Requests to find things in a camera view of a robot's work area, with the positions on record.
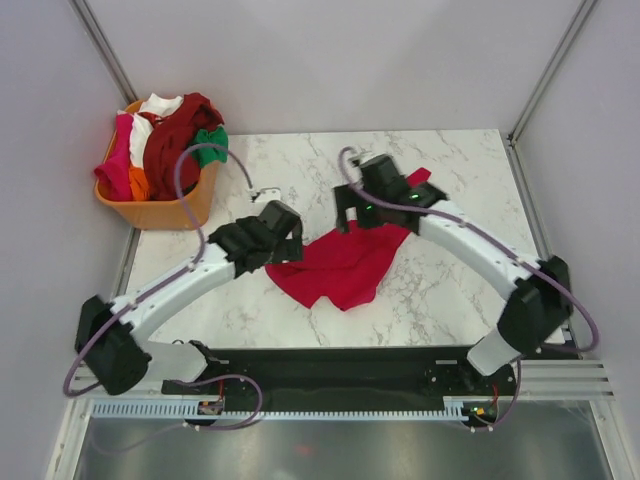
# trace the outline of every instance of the metal frame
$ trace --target metal frame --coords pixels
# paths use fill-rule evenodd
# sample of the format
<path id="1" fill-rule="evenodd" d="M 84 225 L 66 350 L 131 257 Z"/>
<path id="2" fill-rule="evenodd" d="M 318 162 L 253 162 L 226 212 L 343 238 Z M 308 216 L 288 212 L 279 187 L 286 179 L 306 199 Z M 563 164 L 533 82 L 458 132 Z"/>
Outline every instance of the metal frame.
<path id="1" fill-rule="evenodd" d="M 94 400 L 92 418 L 128 418 L 136 420 L 209 420 L 212 416 L 203 416 L 198 412 L 201 397 L 172 399 L 108 398 Z M 469 419 L 462 413 L 463 402 L 447 400 L 442 410 L 420 410 L 410 412 L 372 411 L 372 412 L 261 412 L 258 420 L 330 420 L 335 421 L 432 421 L 461 422 Z M 221 412 L 213 418 L 221 420 L 243 420 L 252 412 Z"/>
<path id="2" fill-rule="evenodd" d="M 578 6 L 576 13 L 573 15 L 573 18 L 569 22 L 567 29 L 560 39 L 560 43 L 558 43 L 558 46 L 553 52 L 553 55 L 551 55 L 551 59 L 544 68 L 544 71 L 542 72 L 538 83 L 536 83 L 536 86 L 534 87 L 529 100 L 527 100 L 522 113 L 518 117 L 518 120 L 516 120 L 516 124 L 514 125 L 511 134 L 509 135 L 510 139 L 513 142 L 516 142 L 522 135 L 522 132 L 526 128 L 531 115 L 533 114 L 536 107 L 538 106 L 538 103 L 540 103 L 540 100 L 547 91 L 547 87 L 558 72 L 567 53 L 575 43 L 578 35 L 587 23 L 587 20 L 593 13 L 594 8 L 598 4 L 598 2 L 599 0 L 582 0 L 580 6 Z"/>
<path id="3" fill-rule="evenodd" d="M 123 97 L 132 102 L 138 96 L 127 78 L 117 56 L 113 52 L 95 15 L 86 0 L 70 0 L 71 5 L 84 24 L 91 40 L 100 53 L 107 69 L 114 78 Z M 518 117 L 514 128 L 508 135 L 503 135 L 503 142 L 518 191 L 524 205 L 529 227 L 534 242 L 541 257 L 550 254 L 548 236 L 527 181 L 526 170 L 522 157 L 518 152 L 517 140 L 521 137 L 537 105 L 557 74 L 567 53 L 575 43 L 590 15 L 593 13 L 598 0 L 583 0 L 571 19 L 562 39 L 556 47 L 551 59 L 546 65 L 522 113 Z M 122 264 L 122 274 L 114 288 L 114 295 L 120 295 L 126 290 L 131 266 L 139 240 L 139 231 L 133 230 L 129 238 L 126 254 Z M 624 420 L 618 411 L 613 390 L 608 382 L 606 371 L 598 360 L 528 360 L 523 362 L 522 390 L 520 401 L 557 401 L 557 400 L 588 400 L 595 418 L 597 433 L 600 436 L 609 467 L 616 480 L 640 479 L 637 465 L 633 460 L 631 443 L 627 437 Z M 77 375 L 82 384 L 93 379 L 93 375 L 80 369 Z M 59 431 L 55 450 L 47 470 L 47 480 L 68 480 L 72 478 L 78 466 L 82 444 L 96 401 L 106 397 L 104 392 L 92 392 L 82 399 L 70 400 L 64 414 L 62 427 Z M 110 402 L 175 402 L 202 399 L 189 396 L 163 396 L 159 385 L 141 383 L 135 389 L 110 399 Z M 449 397 L 447 400 L 456 401 L 462 398 Z M 464 397 L 465 401 L 486 400 L 486 398 Z"/>

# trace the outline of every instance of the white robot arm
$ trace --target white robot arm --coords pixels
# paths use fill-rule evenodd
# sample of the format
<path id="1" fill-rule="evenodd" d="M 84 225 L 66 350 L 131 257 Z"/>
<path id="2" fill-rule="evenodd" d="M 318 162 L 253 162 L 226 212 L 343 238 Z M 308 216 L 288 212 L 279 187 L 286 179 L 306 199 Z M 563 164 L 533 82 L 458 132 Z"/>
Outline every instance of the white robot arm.
<path id="1" fill-rule="evenodd" d="M 358 225 L 375 228 L 393 223 L 451 251 L 484 277 L 506 300 L 497 327 L 472 346 L 470 365 L 482 376 L 523 355 L 534 353 L 572 313 L 572 305 L 529 268 L 539 269 L 567 289 L 569 272 L 558 257 L 547 261 L 511 248 L 507 253 L 465 228 L 466 215 L 446 194 L 429 183 L 410 187 L 393 159 L 381 155 L 359 165 L 363 190 L 396 205 L 437 210 L 443 215 L 398 211 L 372 205 L 349 185 L 334 189 L 337 226 L 348 231 L 346 211 L 355 208 Z M 138 292 L 110 303 L 95 296 L 81 311 L 76 351 L 92 341 L 96 331 L 124 313 L 88 351 L 85 361 L 111 395 L 119 395 L 142 378 L 163 381 L 198 378 L 212 361 L 210 351 L 198 342 L 168 345 L 148 341 L 165 321 L 204 293 L 252 272 L 267 263 L 302 259 L 302 223 L 297 213 L 272 201 L 258 217 L 238 219 L 209 236 L 204 249 L 183 264 L 150 282 Z"/>
<path id="2" fill-rule="evenodd" d="M 204 293 L 253 272 L 267 263 L 302 259 L 300 216 L 280 201 L 257 217 L 223 225 L 201 252 L 139 291 L 105 303 L 98 296 L 81 310 L 75 349 L 80 352 L 116 312 L 120 316 L 85 357 L 100 384 L 119 395 L 147 381 L 191 381 L 207 366 L 207 350 L 198 342 L 169 345 L 148 341 L 164 322 Z"/>
<path id="3" fill-rule="evenodd" d="M 350 208 L 355 208 L 361 228 L 385 223 L 407 228 L 449 250 L 506 300 L 496 328 L 467 354 L 471 366 L 482 376 L 492 375 L 501 366 L 533 354 L 548 340 L 564 341 L 559 327 L 573 312 L 572 304 L 523 266 L 539 270 L 570 290 L 569 270 L 562 259 L 554 256 L 543 261 L 504 247 L 508 243 L 496 241 L 494 235 L 468 220 L 462 209 L 437 187 L 425 182 L 412 188 L 388 155 L 379 155 L 363 164 L 356 160 L 354 165 L 360 168 L 362 191 L 368 195 L 358 194 L 349 184 L 334 189 L 339 230 L 348 231 L 346 211 Z M 394 205 L 408 208 L 390 208 Z M 478 232 L 488 235 L 483 238 Z"/>

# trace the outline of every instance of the marble table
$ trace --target marble table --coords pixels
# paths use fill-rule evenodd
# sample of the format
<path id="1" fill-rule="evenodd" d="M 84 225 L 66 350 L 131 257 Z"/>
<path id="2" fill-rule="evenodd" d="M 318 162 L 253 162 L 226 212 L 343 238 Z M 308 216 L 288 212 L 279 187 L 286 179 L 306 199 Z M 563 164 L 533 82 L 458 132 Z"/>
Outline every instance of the marble table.
<path id="1" fill-rule="evenodd" d="M 472 219 L 513 246 L 535 252 L 523 206 L 496 130 L 318 133 L 232 136 L 258 188 L 277 186 L 302 216 L 304 242 L 335 225 L 332 187 L 343 184 L 336 157 L 345 145 L 390 153 L 401 171 L 419 167 Z M 220 169 L 205 233 L 262 209 L 248 201 L 233 163 Z M 145 231 L 129 290 L 196 251 L 194 232 Z M 375 300 L 348 312 L 321 298 L 306 309 L 264 270 L 211 291 L 151 337 L 197 339 L 211 347 L 363 347 L 472 344 L 495 325 L 504 301 L 465 264 L 437 245 L 409 236 L 378 287 Z"/>

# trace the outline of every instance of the orange basket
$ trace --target orange basket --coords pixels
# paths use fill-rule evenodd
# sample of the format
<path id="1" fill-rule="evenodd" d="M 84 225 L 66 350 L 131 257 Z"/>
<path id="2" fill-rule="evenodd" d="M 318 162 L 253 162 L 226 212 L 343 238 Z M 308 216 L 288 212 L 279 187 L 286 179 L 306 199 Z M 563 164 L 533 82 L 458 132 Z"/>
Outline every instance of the orange basket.
<path id="1" fill-rule="evenodd" d="M 137 112 L 140 105 L 142 105 L 142 100 L 132 103 L 125 111 L 129 113 Z M 111 155 L 116 141 L 117 134 L 114 133 L 103 162 Z M 213 187 L 216 183 L 219 166 L 220 162 L 212 162 L 204 167 L 200 171 L 200 179 L 195 188 L 184 197 L 200 225 L 203 225 L 209 219 Z M 106 198 L 105 187 L 100 185 L 98 181 L 96 181 L 93 190 L 98 200 L 117 211 L 135 228 L 141 230 L 193 230 L 193 225 L 189 221 L 180 200 L 112 202 Z"/>

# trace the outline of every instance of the purple cable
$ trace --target purple cable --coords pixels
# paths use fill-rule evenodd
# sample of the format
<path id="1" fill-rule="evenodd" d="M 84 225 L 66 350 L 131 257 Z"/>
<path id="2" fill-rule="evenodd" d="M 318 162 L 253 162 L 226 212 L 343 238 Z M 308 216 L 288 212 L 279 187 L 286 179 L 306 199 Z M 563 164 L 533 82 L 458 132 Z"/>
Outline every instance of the purple cable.
<path id="1" fill-rule="evenodd" d="M 511 412 L 513 411 L 513 407 L 515 406 L 516 402 L 518 401 L 518 397 L 520 396 L 520 387 L 522 386 L 522 361 L 520 359 L 516 360 L 516 373 L 517 373 L 517 377 L 518 377 L 517 380 L 516 380 L 516 390 L 515 390 L 515 392 L 513 392 L 513 397 L 511 398 L 511 401 L 509 402 L 509 406 L 504 411 L 502 416 L 500 418 L 497 418 L 496 421 L 494 423 L 492 423 L 491 425 L 487 425 L 487 426 L 483 426 L 483 427 L 473 427 L 474 431 L 476 431 L 476 432 L 489 431 L 490 432 L 495 427 L 497 427 L 498 425 L 503 423 L 511 415 Z M 462 430 L 467 430 L 467 431 L 470 430 L 469 427 L 467 427 L 465 425 L 460 425 L 458 423 L 450 424 L 450 426 L 459 427 Z"/>
<path id="2" fill-rule="evenodd" d="M 344 147 L 342 150 L 340 150 L 340 154 L 338 155 L 338 167 L 342 172 L 342 176 L 345 178 L 345 180 L 349 184 L 349 187 L 351 187 L 351 189 L 357 195 L 364 198 L 366 201 L 374 205 L 378 205 L 379 207 L 388 208 L 390 210 L 400 210 L 403 212 L 416 212 L 416 213 L 425 213 L 428 215 L 435 215 L 437 217 L 450 220 L 458 225 L 463 225 L 469 230 L 471 230 L 472 232 L 474 232 L 475 234 L 477 234 L 478 236 L 482 237 L 487 242 L 489 242 L 495 248 L 500 250 L 509 259 L 514 260 L 520 265 L 522 265 L 522 267 L 525 268 L 528 272 L 530 272 L 531 274 L 535 275 L 536 277 L 540 278 L 541 280 L 551 285 L 558 292 L 560 292 L 562 296 L 564 296 L 567 300 L 569 300 L 578 309 L 578 311 L 582 314 L 587 324 L 589 325 L 589 329 L 591 330 L 591 343 L 583 348 L 573 348 L 573 347 L 565 347 L 563 345 L 550 345 L 550 344 L 545 344 L 545 347 L 553 350 L 563 351 L 563 352 L 583 353 L 583 352 L 590 352 L 598 346 L 598 344 L 600 343 L 600 332 L 598 330 L 598 326 L 596 325 L 596 322 L 593 320 L 593 317 L 591 317 L 591 314 L 587 311 L 584 305 L 582 305 L 582 303 L 569 290 L 567 290 L 561 284 L 556 282 L 553 278 L 541 272 L 534 266 L 526 262 L 519 261 L 518 256 L 514 252 L 512 252 L 507 246 L 503 245 L 499 240 L 489 235 L 487 232 L 485 232 L 481 228 L 478 228 L 477 226 L 471 223 L 467 223 L 465 220 L 463 220 L 460 217 L 456 217 L 455 215 L 451 215 L 450 213 L 447 213 L 447 212 L 441 212 L 440 210 L 434 210 L 432 208 L 414 207 L 411 205 L 398 205 L 395 203 L 385 202 L 384 200 L 380 200 L 379 198 L 376 198 L 373 195 L 370 195 L 369 193 L 365 192 L 362 188 L 359 188 L 356 182 L 349 176 L 349 172 L 347 171 L 347 161 L 345 158 L 345 155 L 347 153 L 351 153 L 355 155 L 356 150 L 353 147 Z"/>
<path id="3" fill-rule="evenodd" d="M 196 253 L 195 258 L 193 259 L 193 263 L 194 264 L 198 263 L 200 261 L 200 259 L 202 258 L 202 255 L 204 255 L 204 249 L 205 249 L 205 246 L 206 246 L 206 240 L 204 238 L 204 233 L 202 231 L 202 228 L 200 228 L 200 225 L 198 225 L 198 221 L 196 220 L 195 215 L 191 211 L 191 208 L 189 208 L 189 204 L 184 199 L 184 194 L 182 193 L 182 188 L 180 187 L 180 185 L 181 185 L 181 182 L 180 182 L 180 171 L 182 169 L 182 164 L 186 160 L 187 156 L 191 152 L 194 152 L 194 151 L 199 150 L 201 148 L 213 148 L 214 150 L 219 150 L 221 152 L 224 152 L 224 153 L 228 154 L 238 164 L 238 166 L 242 170 L 242 173 L 244 174 L 245 178 L 247 179 L 247 184 L 249 185 L 249 188 L 250 189 L 253 188 L 253 182 L 251 181 L 251 177 L 249 176 L 249 172 L 247 171 L 247 168 L 244 166 L 244 164 L 240 161 L 240 159 L 233 152 L 231 152 L 229 149 L 223 147 L 222 145 L 218 145 L 216 143 L 200 143 L 198 145 L 190 146 L 189 148 L 187 148 L 184 152 L 182 152 L 180 154 L 180 156 L 178 157 L 178 161 L 176 162 L 176 166 L 175 166 L 175 170 L 174 170 L 174 174 L 173 174 L 173 182 L 174 182 L 174 185 L 175 185 L 175 188 L 176 188 L 176 195 L 178 196 L 178 199 L 180 200 L 180 203 L 182 204 L 182 208 L 184 208 L 184 211 L 187 214 L 187 217 L 189 217 L 189 220 L 191 221 L 191 225 L 193 225 L 193 227 L 195 228 L 196 232 L 198 233 L 198 238 L 200 239 L 200 246 L 198 248 L 198 253 Z M 137 305 L 140 302 L 143 302 L 144 300 L 149 298 L 154 293 L 156 293 L 159 290 L 163 289 L 164 287 L 166 287 L 170 283 L 176 281 L 178 278 L 180 278 L 182 275 L 184 275 L 188 271 L 189 271 L 189 267 L 188 266 L 186 266 L 184 268 L 181 268 L 180 270 L 175 272 L 173 275 L 170 275 L 169 277 L 165 278 L 163 281 L 161 281 L 157 285 L 151 287 L 146 292 L 142 292 L 135 299 L 135 304 Z M 100 327 L 98 329 L 98 331 L 89 339 L 89 341 L 84 346 L 84 348 L 82 348 L 82 350 L 80 350 L 80 352 L 78 353 L 78 356 L 75 358 L 75 360 L 71 364 L 71 367 L 69 368 L 69 371 L 67 372 L 67 376 L 65 377 L 64 382 L 62 384 L 62 392 L 67 397 L 70 397 L 70 398 L 79 397 L 80 395 L 84 395 L 85 393 L 90 392 L 91 390 L 93 390 L 94 388 L 96 388 L 96 387 L 98 387 L 100 385 L 99 382 L 96 382 L 96 383 L 91 384 L 88 387 L 85 387 L 85 388 L 83 388 L 81 390 L 72 390 L 71 389 L 71 382 L 73 381 L 73 377 L 75 376 L 75 373 L 78 370 L 78 367 L 80 366 L 80 364 L 82 363 L 84 358 L 87 356 L 89 351 L 98 342 L 98 339 L 102 335 L 104 335 L 105 332 L 107 330 L 109 330 L 109 328 L 111 328 L 111 326 L 114 323 L 116 323 L 118 320 L 120 320 L 120 318 L 122 318 L 122 316 L 124 314 L 130 312 L 132 308 L 133 308 L 133 305 L 127 305 L 126 307 L 123 307 L 121 310 L 118 310 L 113 315 L 113 317 L 111 317 L 107 322 L 105 322 L 105 324 L 102 325 L 102 327 Z"/>
<path id="4" fill-rule="evenodd" d="M 223 380 L 240 380 L 241 382 L 250 383 L 251 386 L 255 388 L 256 393 L 258 394 L 258 403 L 256 404 L 256 408 L 253 410 L 253 413 L 249 415 L 247 418 L 245 418 L 240 422 L 234 423 L 233 425 L 209 425 L 209 426 L 199 425 L 198 430 L 217 431 L 217 432 L 239 430 L 241 428 L 253 425 L 253 420 L 255 420 L 255 418 L 260 414 L 260 410 L 262 409 L 262 402 L 263 402 L 262 389 L 256 383 L 255 380 L 253 380 L 250 377 L 247 377 L 246 375 L 228 374 L 228 375 L 220 375 L 219 377 L 209 378 L 207 380 L 201 380 L 199 382 L 183 382 L 180 380 L 174 380 L 174 383 L 178 385 L 182 385 L 183 387 L 201 387 L 202 385 L 208 385 L 210 383 L 220 382 Z M 160 437 L 161 435 L 164 435 L 165 433 L 172 432 L 173 430 L 177 430 L 183 426 L 185 426 L 184 423 L 175 423 L 172 425 L 168 425 L 164 428 L 161 428 L 157 432 L 154 432 L 151 435 L 141 440 L 138 440 L 137 442 L 134 442 L 131 445 L 128 445 L 123 448 L 118 448 L 116 450 L 107 450 L 99 446 L 95 441 L 94 435 L 91 435 L 90 441 L 93 448 L 95 448 L 96 451 L 101 455 L 115 456 L 115 455 L 121 455 L 123 453 L 128 453 L 131 450 L 138 448 L 142 444 L 150 442 L 151 440 L 154 440 Z"/>

